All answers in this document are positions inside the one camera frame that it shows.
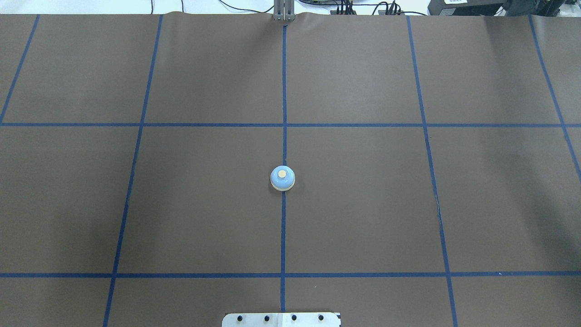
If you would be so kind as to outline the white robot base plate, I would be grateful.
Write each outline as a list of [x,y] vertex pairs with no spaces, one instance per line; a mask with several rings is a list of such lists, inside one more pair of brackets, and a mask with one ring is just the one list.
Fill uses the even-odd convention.
[[222,327],[340,327],[340,313],[335,312],[262,312],[231,313],[222,319]]

